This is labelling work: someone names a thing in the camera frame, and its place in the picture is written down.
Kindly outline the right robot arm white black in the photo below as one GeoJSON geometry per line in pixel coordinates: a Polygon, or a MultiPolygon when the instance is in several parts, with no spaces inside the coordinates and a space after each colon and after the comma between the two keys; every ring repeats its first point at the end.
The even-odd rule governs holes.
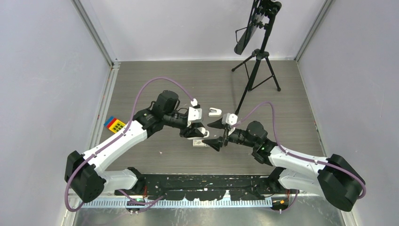
{"type": "Polygon", "coordinates": [[[252,121],[246,129],[235,129],[219,119],[211,127],[224,129],[222,136],[204,139],[203,143],[219,151],[229,143],[252,148],[252,156],[260,164],[275,169],[268,177],[274,193],[301,190],[325,198],[334,207],[349,212],[366,194],[366,183],[340,155],[317,157],[290,150],[271,141],[262,123],[252,121]]]}

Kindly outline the white staple remover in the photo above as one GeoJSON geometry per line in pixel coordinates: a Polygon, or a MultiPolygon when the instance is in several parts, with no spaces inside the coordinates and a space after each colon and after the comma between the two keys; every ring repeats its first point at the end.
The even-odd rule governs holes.
{"type": "Polygon", "coordinates": [[[222,110],[218,108],[209,108],[208,116],[209,117],[220,117],[222,115],[222,110]]]}

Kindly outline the yellow green colourful block toy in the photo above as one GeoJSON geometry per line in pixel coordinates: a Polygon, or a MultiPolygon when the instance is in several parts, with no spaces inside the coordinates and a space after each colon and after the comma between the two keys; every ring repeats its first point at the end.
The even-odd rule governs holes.
{"type": "Polygon", "coordinates": [[[122,130],[125,125],[125,123],[115,118],[114,116],[110,116],[104,123],[104,127],[113,133],[117,133],[122,130]]]}

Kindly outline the black tripod stand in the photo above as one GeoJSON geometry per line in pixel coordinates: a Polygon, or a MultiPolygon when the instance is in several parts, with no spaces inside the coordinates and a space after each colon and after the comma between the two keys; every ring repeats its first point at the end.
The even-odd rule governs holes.
{"type": "Polygon", "coordinates": [[[269,60],[269,52],[267,52],[266,49],[266,44],[268,42],[269,37],[266,36],[265,34],[265,30],[264,30],[264,37],[263,37],[263,42],[260,48],[255,49],[254,51],[252,51],[251,55],[246,58],[244,61],[242,61],[240,64],[238,64],[237,66],[235,66],[234,68],[232,68],[232,72],[234,72],[235,70],[237,70],[238,68],[240,68],[242,65],[245,67],[246,69],[246,73],[247,73],[247,78],[248,78],[248,82],[245,86],[244,92],[241,96],[240,102],[238,104],[237,109],[235,110],[235,114],[239,114],[239,111],[241,109],[241,106],[244,102],[244,99],[246,97],[246,94],[254,89],[256,89],[257,87],[259,87],[260,85],[262,85],[263,83],[265,83],[266,81],[268,81],[269,79],[273,79],[275,82],[275,85],[277,87],[277,91],[280,92],[281,91],[281,87],[278,83],[277,77],[274,73],[274,70],[272,68],[271,62],[269,60]],[[262,82],[260,82],[259,84],[255,85],[255,79],[256,79],[256,75],[258,73],[261,61],[265,60],[268,68],[271,72],[271,76],[269,76],[268,78],[266,78],[265,80],[263,80],[262,82]]]}

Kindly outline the black tablet on tripod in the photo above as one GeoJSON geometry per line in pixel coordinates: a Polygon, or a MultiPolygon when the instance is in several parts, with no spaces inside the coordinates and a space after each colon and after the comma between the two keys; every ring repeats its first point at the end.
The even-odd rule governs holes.
{"type": "Polygon", "coordinates": [[[282,8],[279,1],[273,0],[254,0],[247,26],[235,31],[236,46],[234,52],[241,55],[253,37],[256,29],[264,29],[267,37],[270,36],[275,17],[282,8]]]}

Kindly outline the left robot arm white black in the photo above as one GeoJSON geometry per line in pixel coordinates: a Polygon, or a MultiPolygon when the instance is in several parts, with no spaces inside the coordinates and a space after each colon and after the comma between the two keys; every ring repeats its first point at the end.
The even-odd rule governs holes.
{"type": "Polygon", "coordinates": [[[184,113],[179,112],[179,96],[164,90],[149,107],[134,114],[132,120],[104,142],[84,153],[71,152],[66,160],[64,179],[83,203],[95,200],[101,193],[128,190],[138,195],[144,182],[134,169],[107,171],[107,168],[133,146],[147,140],[165,126],[179,129],[186,139],[206,138],[209,132],[202,124],[202,109],[196,99],[184,113]]]}

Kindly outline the white stapler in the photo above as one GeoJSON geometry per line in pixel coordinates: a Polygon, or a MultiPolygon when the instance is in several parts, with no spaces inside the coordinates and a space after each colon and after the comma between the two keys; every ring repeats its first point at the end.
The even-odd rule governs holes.
{"type": "Polygon", "coordinates": [[[208,130],[199,130],[195,129],[191,132],[189,132],[186,135],[186,139],[193,140],[193,139],[205,139],[209,137],[209,131],[208,130]]]}

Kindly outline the white staple box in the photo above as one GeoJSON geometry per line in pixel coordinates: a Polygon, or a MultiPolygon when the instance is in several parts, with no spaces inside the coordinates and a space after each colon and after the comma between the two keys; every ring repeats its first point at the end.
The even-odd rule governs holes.
{"type": "Polygon", "coordinates": [[[204,147],[207,146],[205,143],[203,143],[203,141],[201,139],[193,139],[192,140],[192,145],[194,147],[204,147]]]}

